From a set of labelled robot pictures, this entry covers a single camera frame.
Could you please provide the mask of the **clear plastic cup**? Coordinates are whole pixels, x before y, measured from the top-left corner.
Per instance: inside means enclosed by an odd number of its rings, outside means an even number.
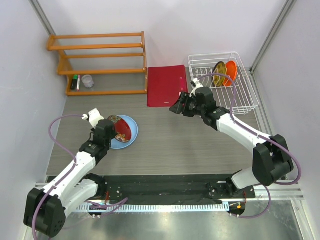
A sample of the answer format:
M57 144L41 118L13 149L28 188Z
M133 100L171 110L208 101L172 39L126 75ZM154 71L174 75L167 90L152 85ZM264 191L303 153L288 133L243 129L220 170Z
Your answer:
M90 89L94 86L93 77L89 74L83 75L81 80L85 88Z

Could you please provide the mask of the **green marker pen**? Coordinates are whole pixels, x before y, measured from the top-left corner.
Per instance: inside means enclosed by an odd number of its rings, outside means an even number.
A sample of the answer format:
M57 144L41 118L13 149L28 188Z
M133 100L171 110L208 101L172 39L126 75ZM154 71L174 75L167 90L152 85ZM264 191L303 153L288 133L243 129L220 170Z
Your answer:
M78 75L75 74L75 75L72 77L70 89L71 89L71 90L75 90L75 89L77 88L77 85L78 85Z

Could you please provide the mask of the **orange plate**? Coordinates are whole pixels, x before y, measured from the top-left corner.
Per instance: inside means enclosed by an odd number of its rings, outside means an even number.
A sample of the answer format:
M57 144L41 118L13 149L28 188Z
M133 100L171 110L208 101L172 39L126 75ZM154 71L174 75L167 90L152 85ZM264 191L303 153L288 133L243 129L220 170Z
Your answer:
M226 75L228 75L231 78L231 81L226 77L223 82L223 86L229 87L232 85L232 82L236 80L236 76L238 72L237 64L235 61L230 60L225 64L225 66L226 66Z

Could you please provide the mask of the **yellow patterned plate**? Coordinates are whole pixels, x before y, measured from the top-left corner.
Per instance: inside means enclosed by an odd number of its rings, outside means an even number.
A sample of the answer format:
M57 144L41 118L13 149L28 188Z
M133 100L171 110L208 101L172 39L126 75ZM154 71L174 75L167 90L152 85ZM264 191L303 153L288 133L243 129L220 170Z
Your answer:
M225 80L225 75L227 73L227 66L223 61L219 61L214 69L213 73L218 74L218 75L213 75L212 76L212 85L214 87L221 87L223 85L223 82Z

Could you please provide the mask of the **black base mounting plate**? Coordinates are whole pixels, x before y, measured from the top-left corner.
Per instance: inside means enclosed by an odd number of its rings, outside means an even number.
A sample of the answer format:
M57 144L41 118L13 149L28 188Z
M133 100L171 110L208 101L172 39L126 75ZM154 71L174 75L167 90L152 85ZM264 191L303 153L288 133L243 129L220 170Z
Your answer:
M223 199L241 201L256 197L253 186L231 187L230 174L105 175L105 189L93 200L128 205L187 206L220 204Z

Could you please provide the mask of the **dark red floral plate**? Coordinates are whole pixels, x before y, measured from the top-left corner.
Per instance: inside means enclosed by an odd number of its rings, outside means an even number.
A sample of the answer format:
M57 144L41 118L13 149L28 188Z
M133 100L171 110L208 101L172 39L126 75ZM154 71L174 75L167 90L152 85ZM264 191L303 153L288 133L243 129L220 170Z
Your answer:
M115 127L115 139L121 143L127 143L132 138L132 131L127 122L119 115L110 115L108 120L112 121Z

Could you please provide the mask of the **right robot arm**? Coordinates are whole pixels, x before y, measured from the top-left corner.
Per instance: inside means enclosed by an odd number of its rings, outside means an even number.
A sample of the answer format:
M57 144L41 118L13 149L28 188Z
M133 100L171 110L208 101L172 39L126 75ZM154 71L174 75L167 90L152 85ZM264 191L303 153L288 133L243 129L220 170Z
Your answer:
M225 190L230 197L238 197L253 185L268 187L294 170L284 137L259 133L228 109L217 106L208 87L200 87L193 93L181 92L169 110L189 118L199 116L207 126L231 137L252 154L252 166L226 180Z

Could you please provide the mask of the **orange wooden shelf rack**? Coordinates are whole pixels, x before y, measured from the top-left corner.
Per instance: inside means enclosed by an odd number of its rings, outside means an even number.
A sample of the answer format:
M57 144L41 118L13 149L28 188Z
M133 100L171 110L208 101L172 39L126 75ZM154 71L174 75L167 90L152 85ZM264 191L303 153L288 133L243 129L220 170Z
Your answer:
M106 33L80 35L50 35L46 42L49 52L57 52L59 62L56 72L67 77L67 96L139 95L148 92L148 81L143 83L111 83L99 86L106 75L147 75L145 33ZM72 89L75 75L98 76L95 89L84 83Z

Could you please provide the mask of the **red plastic folder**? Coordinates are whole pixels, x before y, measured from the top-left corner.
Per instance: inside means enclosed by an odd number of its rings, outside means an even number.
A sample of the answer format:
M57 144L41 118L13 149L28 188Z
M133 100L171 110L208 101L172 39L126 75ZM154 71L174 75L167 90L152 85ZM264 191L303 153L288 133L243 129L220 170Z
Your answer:
M147 106L171 107L181 92L188 91L184 65L150 67L147 73Z

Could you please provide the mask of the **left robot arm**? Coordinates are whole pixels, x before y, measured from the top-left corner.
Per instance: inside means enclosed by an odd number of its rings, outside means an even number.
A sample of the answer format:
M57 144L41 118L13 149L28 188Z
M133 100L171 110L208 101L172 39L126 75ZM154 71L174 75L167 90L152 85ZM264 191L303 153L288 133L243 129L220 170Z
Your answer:
M107 155L116 129L103 117L90 124L90 137L72 155L71 163L50 183L41 189L33 188L27 195L23 223L31 228L35 240L38 233L54 238L81 203L106 195L105 181L90 171Z

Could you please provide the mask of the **pink marker pen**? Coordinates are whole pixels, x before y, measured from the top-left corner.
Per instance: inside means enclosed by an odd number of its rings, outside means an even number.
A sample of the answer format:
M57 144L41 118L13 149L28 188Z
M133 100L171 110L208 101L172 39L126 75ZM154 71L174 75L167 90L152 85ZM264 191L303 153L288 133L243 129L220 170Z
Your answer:
M80 91L80 84L81 84L81 75L77 75L77 85L76 85L76 91Z

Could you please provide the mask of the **light blue plate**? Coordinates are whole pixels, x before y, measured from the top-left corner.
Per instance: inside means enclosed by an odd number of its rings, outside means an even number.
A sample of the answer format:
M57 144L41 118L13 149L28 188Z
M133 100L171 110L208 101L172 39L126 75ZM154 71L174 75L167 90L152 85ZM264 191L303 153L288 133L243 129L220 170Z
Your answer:
M113 149L113 150L120 150L120 149L124 149L124 148L130 146L136 140L138 133L139 133L138 125L133 118L131 118L130 116L127 116L127 115L117 115L117 116L122 117L127 122L127 124L129 125L129 127L131 129L132 137L129 142L125 142L125 143L119 142L115 138L112 139L111 140L111 149Z

